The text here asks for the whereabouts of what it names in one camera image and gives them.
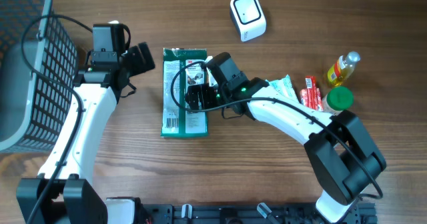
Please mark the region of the green white wipes packet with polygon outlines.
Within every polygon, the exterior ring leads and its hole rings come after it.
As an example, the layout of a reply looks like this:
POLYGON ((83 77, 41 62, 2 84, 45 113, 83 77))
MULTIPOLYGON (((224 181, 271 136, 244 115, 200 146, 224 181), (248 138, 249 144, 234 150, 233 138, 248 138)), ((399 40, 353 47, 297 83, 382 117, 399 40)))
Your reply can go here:
POLYGON ((207 114, 188 113, 180 109, 173 99, 184 107, 187 88, 201 85, 206 81, 205 71, 194 62, 207 59, 206 49, 163 50, 163 116, 162 137, 193 138, 208 135, 207 114))

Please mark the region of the clear teal small packet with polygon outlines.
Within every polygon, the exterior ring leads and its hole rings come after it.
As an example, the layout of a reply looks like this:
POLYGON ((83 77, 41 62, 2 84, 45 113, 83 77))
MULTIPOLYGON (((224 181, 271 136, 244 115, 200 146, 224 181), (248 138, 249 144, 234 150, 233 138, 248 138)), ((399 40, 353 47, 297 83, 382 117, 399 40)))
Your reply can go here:
POLYGON ((272 86, 277 92, 281 93, 283 96, 291 99, 292 101, 299 102, 296 92, 292 86, 292 81, 289 75, 286 75, 282 79, 276 79, 273 81, 268 81, 270 86, 272 86))

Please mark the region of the small orange white box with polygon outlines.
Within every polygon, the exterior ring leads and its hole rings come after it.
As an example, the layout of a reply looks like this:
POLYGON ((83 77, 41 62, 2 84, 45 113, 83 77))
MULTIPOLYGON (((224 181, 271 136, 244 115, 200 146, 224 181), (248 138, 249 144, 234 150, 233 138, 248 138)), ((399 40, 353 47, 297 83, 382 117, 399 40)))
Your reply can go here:
POLYGON ((302 89, 300 91, 300 102, 302 105, 315 109, 317 111, 323 111, 323 104, 320 89, 317 88, 315 95, 311 94, 307 89, 302 89))

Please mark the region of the green lid jar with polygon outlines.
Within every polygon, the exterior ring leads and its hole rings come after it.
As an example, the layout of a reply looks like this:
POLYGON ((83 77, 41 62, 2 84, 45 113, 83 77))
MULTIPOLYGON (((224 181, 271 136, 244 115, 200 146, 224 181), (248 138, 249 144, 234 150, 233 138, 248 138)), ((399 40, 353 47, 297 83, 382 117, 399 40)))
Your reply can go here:
POLYGON ((346 87, 335 87, 322 99, 324 112, 337 115, 354 103, 353 93, 346 87))

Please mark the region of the yellow dish soap bottle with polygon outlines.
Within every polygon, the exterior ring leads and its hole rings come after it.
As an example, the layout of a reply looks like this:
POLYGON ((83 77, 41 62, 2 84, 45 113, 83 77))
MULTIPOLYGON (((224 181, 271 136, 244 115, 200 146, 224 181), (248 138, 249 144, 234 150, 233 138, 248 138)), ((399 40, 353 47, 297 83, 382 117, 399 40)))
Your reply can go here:
POLYGON ((355 51, 349 52, 346 56, 342 55, 326 72, 326 80, 330 87, 341 86, 354 72, 360 54, 355 51))

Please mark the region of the red stick sachet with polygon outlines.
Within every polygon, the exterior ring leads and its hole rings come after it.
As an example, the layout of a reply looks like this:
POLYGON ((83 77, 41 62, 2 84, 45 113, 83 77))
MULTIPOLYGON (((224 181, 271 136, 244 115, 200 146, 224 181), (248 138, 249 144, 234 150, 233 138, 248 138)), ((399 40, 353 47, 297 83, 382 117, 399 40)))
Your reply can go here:
POLYGON ((317 87, 316 87, 316 78, 314 76, 306 76, 306 88, 308 93, 308 103, 309 107, 318 110, 318 96, 317 96, 317 87))

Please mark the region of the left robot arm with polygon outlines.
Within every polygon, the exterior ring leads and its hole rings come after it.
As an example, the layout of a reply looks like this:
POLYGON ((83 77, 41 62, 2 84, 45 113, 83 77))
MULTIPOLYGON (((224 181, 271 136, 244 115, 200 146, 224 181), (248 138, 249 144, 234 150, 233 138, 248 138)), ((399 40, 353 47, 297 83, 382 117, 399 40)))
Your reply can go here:
POLYGON ((92 186, 103 130, 130 78, 154 69, 146 43, 130 45, 123 23, 92 27, 90 65, 77 71, 73 95, 55 146, 35 178, 24 178, 17 200, 26 223, 138 223, 137 197, 103 200, 92 186))

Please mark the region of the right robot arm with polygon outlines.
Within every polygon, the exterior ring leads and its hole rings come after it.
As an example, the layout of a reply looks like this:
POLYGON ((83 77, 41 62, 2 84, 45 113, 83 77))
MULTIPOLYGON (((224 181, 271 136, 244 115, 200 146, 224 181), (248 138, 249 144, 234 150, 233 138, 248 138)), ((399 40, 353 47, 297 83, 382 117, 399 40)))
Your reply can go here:
POLYGON ((205 61, 192 61, 183 72, 196 69, 211 75, 214 86, 191 90, 186 110, 193 113, 232 108, 238 116, 267 123, 303 145, 323 191, 316 211, 328 222, 341 221, 357 199, 380 199, 376 178, 386 160, 373 138, 350 111, 337 115, 310 109, 276 91, 264 79, 248 79, 227 52, 205 61), (365 192, 372 185, 377 193, 365 192))

